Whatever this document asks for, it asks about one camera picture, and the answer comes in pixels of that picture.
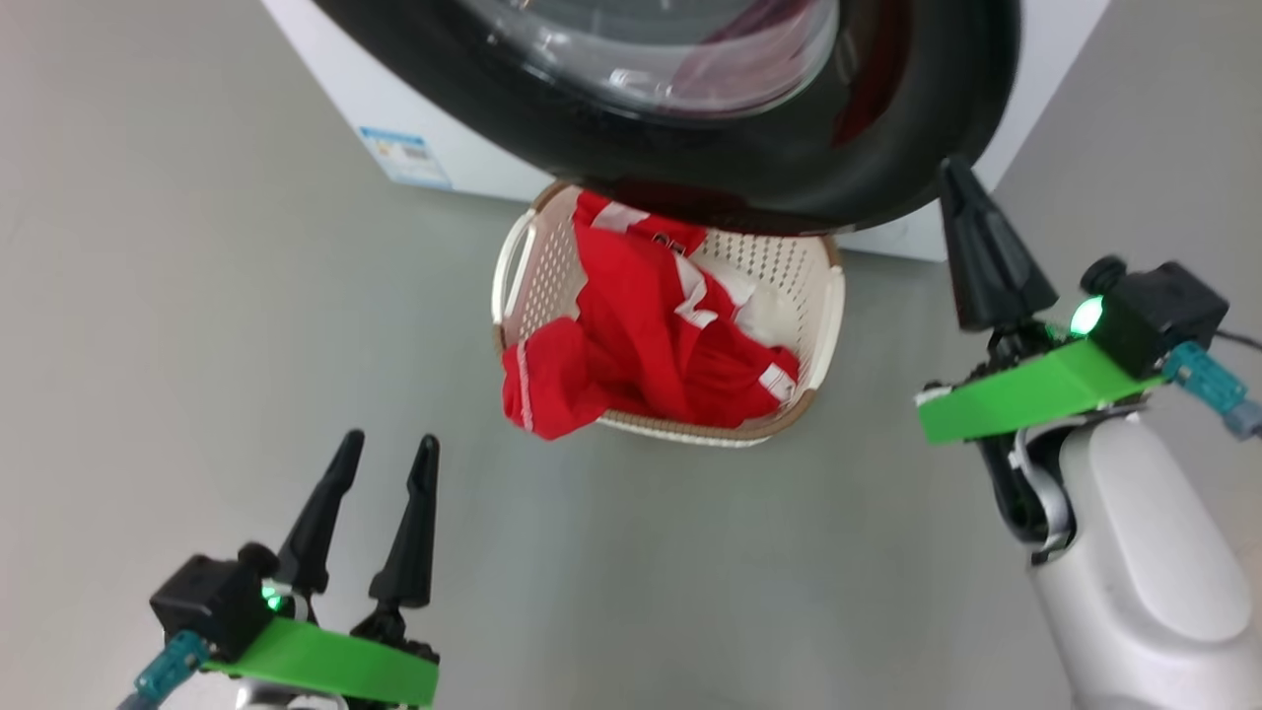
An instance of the washing machine door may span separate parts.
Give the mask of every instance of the washing machine door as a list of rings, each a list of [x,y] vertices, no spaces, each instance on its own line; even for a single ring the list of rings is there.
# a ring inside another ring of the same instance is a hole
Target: washing machine door
[[[316,0],[511,153],[621,202],[765,233],[933,198],[1007,103],[1020,0]]]

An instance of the washing machine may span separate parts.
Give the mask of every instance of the washing machine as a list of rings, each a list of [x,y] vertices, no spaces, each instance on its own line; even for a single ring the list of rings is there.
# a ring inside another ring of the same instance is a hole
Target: washing machine
[[[262,0],[385,174],[945,259],[1108,0]]]

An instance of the cable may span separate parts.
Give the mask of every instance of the cable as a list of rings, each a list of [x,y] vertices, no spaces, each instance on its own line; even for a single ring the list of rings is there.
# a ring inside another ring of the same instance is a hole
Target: cable
[[[1232,342],[1238,342],[1246,347],[1252,347],[1254,349],[1262,351],[1262,339],[1249,337],[1247,334],[1241,334],[1238,332],[1232,332],[1227,329],[1218,330],[1218,337],[1224,339],[1230,339]]]

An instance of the robotic arm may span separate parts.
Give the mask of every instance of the robotic arm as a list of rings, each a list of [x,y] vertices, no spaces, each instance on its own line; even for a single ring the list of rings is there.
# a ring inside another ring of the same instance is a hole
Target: robotic arm
[[[917,400],[930,441],[972,441],[1084,710],[1262,707],[1249,586],[1161,440],[1145,396],[1175,382],[1239,439],[1257,405],[1204,352],[1227,301],[1177,264],[1084,276],[1102,306],[1088,333],[1035,319],[1056,300],[968,166],[939,175],[962,329],[992,330],[989,359]]]
[[[154,710],[194,671],[237,678],[239,710],[285,710],[326,697],[342,710],[429,707],[438,653],[406,638],[400,608],[429,604],[438,440],[427,435],[408,475],[408,507],[385,567],[372,578],[376,609],[343,636],[321,629],[312,597],[324,569],[342,497],[351,489],[363,433],[342,440],[324,477],[274,555],[247,544],[231,561],[194,555],[150,598],[165,649],[119,710]]]

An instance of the green led light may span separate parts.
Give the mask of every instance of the green led light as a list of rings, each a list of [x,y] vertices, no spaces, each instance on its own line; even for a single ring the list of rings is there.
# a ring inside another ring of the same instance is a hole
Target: green led light
[[[280,609],[280,604],[285,600],[285,598],[281,597],[274,586],[264,586],[262,598],[268,600],[268,608],[273,612]]]
[[[1087,334],[1100,322],[1104,314],[1104,296],[1093,295],[1074,310],[1074,317],[1069,319],[1069,332],[1074,334]]]

